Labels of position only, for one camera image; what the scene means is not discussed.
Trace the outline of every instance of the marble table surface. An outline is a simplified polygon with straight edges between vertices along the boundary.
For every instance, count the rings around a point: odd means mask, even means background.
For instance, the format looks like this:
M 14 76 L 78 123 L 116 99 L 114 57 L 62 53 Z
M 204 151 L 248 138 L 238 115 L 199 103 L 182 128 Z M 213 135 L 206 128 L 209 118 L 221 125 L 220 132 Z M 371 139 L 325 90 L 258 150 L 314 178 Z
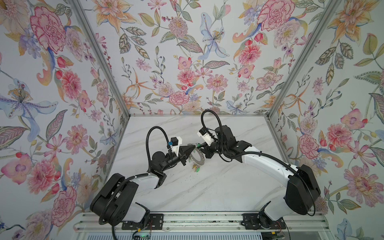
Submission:
M 265 153 L 281 156 L 263 117 L 220 117 L 231 128 L 236 140 L 244 140 Z M 208 128 L 218 127 L 213 116 L 204 116 Z M 182 145 L 202 143 L 197 131 L 202 125 L 199 116 L 131 117 L 109 176 L 120 173 L 125 177 L 145 173 L 148 160 L 145 139 L 153 126 L 162 127 L 170 139 L 180 136 Z M 164 135 L 158 129 L 149 140 L 151 156 L 156 151 L 167 152 Z M 216 154 L 206 159 L 198 172 L 192 162 L 178 163 L 166 170 L 167 178 L 160 188 L 136 194 L 138 202 L 151 211 L 253 211 L 260 210 L 271 199 L 285 194 L 281 184 L 257 168 L 236 160 L 224 162 Z

